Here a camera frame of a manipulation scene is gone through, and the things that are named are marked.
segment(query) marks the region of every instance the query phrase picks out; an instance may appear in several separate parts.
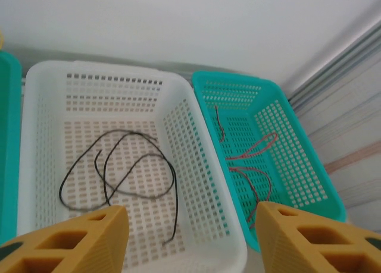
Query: yellow plastic piece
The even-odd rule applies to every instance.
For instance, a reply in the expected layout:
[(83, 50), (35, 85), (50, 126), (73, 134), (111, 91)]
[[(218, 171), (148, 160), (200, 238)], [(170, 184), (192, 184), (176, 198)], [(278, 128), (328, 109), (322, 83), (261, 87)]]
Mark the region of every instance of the yellow plastic piece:
[(259, 203), (255, 228), (266, 273), (381, 272), (372, 231), (273, 202)]
[(110, 206), (9, 241), (23, 244), (0, 273), (120, 273), (128, 237), (126, 209)]
[(4, 37), (3, 37), (1, 30), (0, 30), (0, 50), (2, 49), (3, 43), (4, 43)]

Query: perforated basket wall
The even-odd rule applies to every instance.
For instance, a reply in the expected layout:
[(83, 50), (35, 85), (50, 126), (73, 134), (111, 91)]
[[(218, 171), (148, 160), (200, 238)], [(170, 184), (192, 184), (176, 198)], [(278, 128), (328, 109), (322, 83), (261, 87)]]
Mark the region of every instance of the perforated basket wall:
[[(255, 77), (217, 72), (197, 72), (192, 77), (196, 97), (207, 122), (218, 158), (232, 194), (235, 208), (248, 244), (259, 250), (255, 229), (246, 219), (256, 205), (256, 198), (245, 177), (229, 172), (231, 166), (254, 167), (271, 178), (270, 200), (305, 211), (345, 221), (345, 208), (319, 161), (308, 137), (282, 90), (273, 82)], [(221, 130), (216, 109), (225, 132)], [(266, 134), (279, 138), (261, 155), (235, 161)], [(270, 136), (253, 152), (263, 149)], [(260, 200), (269, 193), (267, 178), (247, 171)]]
[[(125, 272), (241, 271), (246, 245), (234, 206), (192, 88), (181, 77), (156, 70), (87, 62), (44, 62), (26, 78), (21, 137), (18, 233), (23, 234), (78, 216), (58, 200), (68, 168), (102, 133), (123, 128), (147, 133), (173, 163), (179, 188), (179, 220), (171, 236), (175, 194), (155, 201), (116, 194), (125, 205), (130, 237)], [(99, 165), (121, 137), (100, 140), (77, 165), (64, 199), (88, 208), (104, 201)], [(108, 163), (116, 185), (141, 155), (156, 152), (139, 136), (126, 138)], [(171, 183), (167, 164), (146, 158), (121, 190), (159, 194)]]

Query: white plastic basket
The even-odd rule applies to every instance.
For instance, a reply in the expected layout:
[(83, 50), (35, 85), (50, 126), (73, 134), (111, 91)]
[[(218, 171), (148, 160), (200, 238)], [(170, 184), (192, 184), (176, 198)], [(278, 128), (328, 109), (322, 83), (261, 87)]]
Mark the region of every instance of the white plastic basket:
[[(47, 61), (26, 77), (21, 134), (18, 234), (78, 216), (58, 199), (69, 166), (103, 132), (114, 128), (148, 133), (176, 170), (179, 220), (174, 188), (155, 201), (116, 194), (125, 205), (130, 237), (124, 272), (241, 272), (246, 243), (207, 127), (189, 83), (157, 70), (90, 62)], [(93, 167), (97, 151), (120, 138), (99, 142), (74, 169), (64, 199), (88, 208), (104, 201)], [(140, 137), (128, 137), (108, 164), (114, 185), (144, 153), (153, 150)], [(139, 164), (121, 190), (159, 194), (170, 184), (164, 161)]]

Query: black wire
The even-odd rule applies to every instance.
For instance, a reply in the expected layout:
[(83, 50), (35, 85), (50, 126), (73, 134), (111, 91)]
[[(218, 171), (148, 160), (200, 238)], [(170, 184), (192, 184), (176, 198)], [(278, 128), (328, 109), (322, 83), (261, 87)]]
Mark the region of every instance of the black wire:
[[(84, 208), (74, 208), (70, 205), (68, 205), (64, 200), (63, 200), (63, 197), (62, 197), (62, 191), (63, 191), (63, 187), (67, 181), (67, 178), (69, 177), (69, 175), (71, 174), (72, 170), (74, 169), (74, 167), (77, 165), (77, 163), (94, 147), (94, 145), (102, 139), (102, 137), (110, 134), (110, 133), (114, 133), (114, 132), (122, 132), (122, 133), (125, 133), (119, 140), (118, 142), (114, 145), (114, 147), (111, 149), (111, 151), (109, 152), (109, 154), (107, 155), (107, 158), (105, 160), (105, 163), (104, 163), (104, 168), (103, 168), (103, 176), (101, 175), (101, 173), (99, 172), (99, 169), (98, 169), (98, 165), (97, 165), (97, 160), (98, 160), (98, 157), (99, 155), (101, 154), (102, 150), (98, 151), (98, 153), (96, 154), (96, 157), (94, 159), (94, 167), (96, 169), (96, 172), (98, 174), (98, 176), (101, 178), (102, 182), (103, 182), (103, 189), (104, 189), (104, 195), (105, 195), (105, 202), (98, 205), (98, 206), (95, 206), (95, 207), (92, 207), (92, 208), (88, 208), (88, 209), (84, 209)], [(156, 148), (157, 151), (159, 151), (160, 155), (157, 154), (157, 153), (147, 153), (147, 154), (144, 154), (142, 155), (137, 161), (134, 162), (134, 164), (132, 165), (132, 167), (130, 167), (130, 169), (128, 170), (127, 174), (121, 179), (121, 181), (117, 184), (117, 186), (114, 188), (110, 183), (107, 182), (106, 180), (106, 169), (107, 169), (107, 162), (111, 156), (111, 154), (115, 151), (116, 147), (119, 145), (119, 143), (127, 136), (129, 135), (139, 135), (141, 137), (143, 137), (145, 140), (147, 140), (148, 142), (150, 142), (151, 145), (153, 145), (154, 148)], [(174, 187), (175, 187), (175, 194), (176, 194), (176, 214), (175, 214), (175, 217), (174, 217), (174, 227), (173, 227), (173, 233), (172, 233), (172, 236), (165, 242), (163, 242), (163, 246), (166, 245), (167, 243), (171, 242), (173, 239), (174, 239), (174, 236), (176, 234), (176, 227), (177, 227), (177, 219), (178, 219), (178, 216), (179, 216), (179, 199), (178, 199), (178, 192), (177, 192), (177, 177), (176, 177), (176, 172), (174, 170), (174, 167), (172, 166), (172, 164), (169, 162), (169, 160), (165, 157), (165, 155), (163, 154), (163, 152), (159, 149), (158, 146), (156, 146), (155, 143), (153, 143), (150, 139), (153, 139), (155, 141), (157, 141), (155, 138), (151, 137), (150, 135), (148, 134), (145, 134), (145, 133), (140, 133), (140, 132), (137, 132), (137, 131), (130, 131), (130, 130), (123, 130), (123, 129), (115, 129), (115, 130), (111, 130), (111, 131), (108, 131), (108, 132), (105, 132), (104, 134), (102, 134), (101, 136), (99, 136), (78, 158), (77, 160), (73, 163), (73, 165), (70, 167), (70, 169), (68, 170), (67, 174), (65, 175), (61, 185), (60, 185), (60, 190), (58, 192), (58, 197), (61, 201), (61, 203), (66, 207), (68, 208), (69, 210), (72, 210), (72, 211), (81, 211), (81, 212), (87, 212), (87, 211), (94, 211), (96, 209), (99, 209), (101, 207), (103, 207), (104, 205), (106, 204), (109, 204), (111, 205), (110, 203), (110, 199), (114, 196), (114, 194), (116, 192), (118, 193), (121, 193), (121, 194), (125, 194), (125, 195), (128, 195), (128, 196), (133, 196), (133, 197), (140, 197), (140, 198), (143, 198), (143, 199), (151, 199), (151, 200), (155, 200), (155, 199), (159, 199), (161, 197), (163, 197), (165, 194), (167, 194), (171, 188), (173, 187), (173, 184), (174, 184)], [(124, 191), (121, 191), (119, 190), (118, 188), (121, 186), (121, 184), (125, 181), (125, 179), (128, 177), (128, 175), (133, 171), (134, 167), (144, 158), (148, 157), (148, 156), (156, 156), (156, 157), (159, 157), (163, 160), (166, 161), (166, 163), (168, 164), (169, 166), (169, 169), (171, 170), (171, 174), (172, 174), (172, 183), (170, 185), (170, 187), (164, 192), (164, 193), (161, 193), (157, 196), (144, 196), (142, 194), (138, 194), (138, 193), (132, 193), (132, 192), (124, 192)], [(110, 197), (108, 197), (108, 194), (107, 194), (107, 188), (106, 186), (108, 186), (109, 188), (111, 188), (113, 191), (112, 193), (110, 194)]]

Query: square hole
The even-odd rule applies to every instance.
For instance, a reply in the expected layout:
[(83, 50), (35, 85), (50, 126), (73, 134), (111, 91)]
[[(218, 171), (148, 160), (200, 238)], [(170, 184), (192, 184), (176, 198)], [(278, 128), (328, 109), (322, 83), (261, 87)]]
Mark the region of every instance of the square hole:
[(296, 215), (298, 215), (296, 212), (294, 212), (291, 209), (278, 209), (278, 212), (281, 215), (286, 215), (286, 216), (296, 216)]
[(322, 253), (324, 258), (339, 272), (372, 273), (381, 272), (376, 261), (359, 253)]
[(299, 227), (298, 231), (312, 244), (350, 244), (341, 234), (328, 227)]
[(89, 218), (90, 221), (101, 221), (102, 219), (104, 219), (106, 216), (106, 214), (102, 214), (102, 215), (96, 215), (96, 216), (92, 216), (91, 218)]
[(8, 273), (51, 273), (63, 258), (24, 258), (17, 262)]
[(381, 239), (367, 237), (365, 240), (369, 242), (371, 245), (373, 245), (375, 248), (381, 250)]
[(15, 242), (9, 245), (0, 246), (0, 261), (6, 258), (13, 251), (17, 250), (23, 245), (23, 242)]
[(86, 234), (85, 231), (55, 233), (38, 245), (37, 249), (74, 249)]

